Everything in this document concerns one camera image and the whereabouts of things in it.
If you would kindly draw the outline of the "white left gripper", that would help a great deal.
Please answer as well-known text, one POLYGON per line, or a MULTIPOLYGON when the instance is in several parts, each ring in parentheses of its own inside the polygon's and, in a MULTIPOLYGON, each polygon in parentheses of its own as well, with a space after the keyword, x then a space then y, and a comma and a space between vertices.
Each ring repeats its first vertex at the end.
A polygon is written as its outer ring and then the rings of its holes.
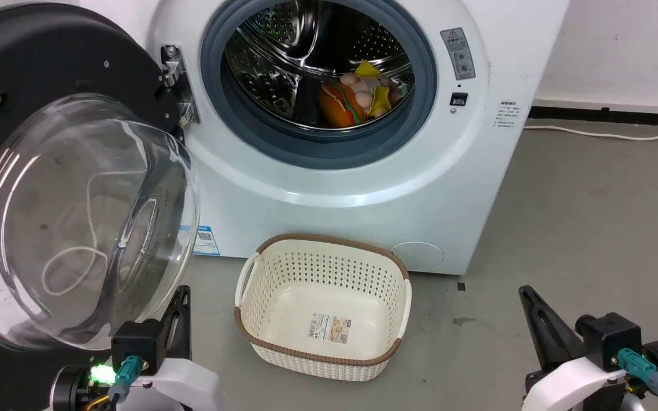
POLYGON ((161 318, 164 357, 176 339, 176 357, 162 362, 153 376, 141 376, 130 389, 130 410, 222 410, 224 395, 219 375, 192 359, 191 289, 177 289, 177 307, 169 307, 161 318))

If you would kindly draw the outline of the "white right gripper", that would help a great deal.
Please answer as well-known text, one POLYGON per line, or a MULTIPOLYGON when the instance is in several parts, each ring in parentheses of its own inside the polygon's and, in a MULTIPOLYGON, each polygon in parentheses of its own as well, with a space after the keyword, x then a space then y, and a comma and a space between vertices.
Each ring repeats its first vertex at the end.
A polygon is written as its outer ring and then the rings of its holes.
POLYGON ((621 401, 611 409, 629 410, 630 394, 625 385, 625 371, 617 357, 605 371, 587 359, 583 343, 572 328, 530 285, 519 288, 528 330, 540 363, 540 371, 527 376, 528 392, 524 410, 592 410, 593 400, 616 396, 622 388, 621 401))

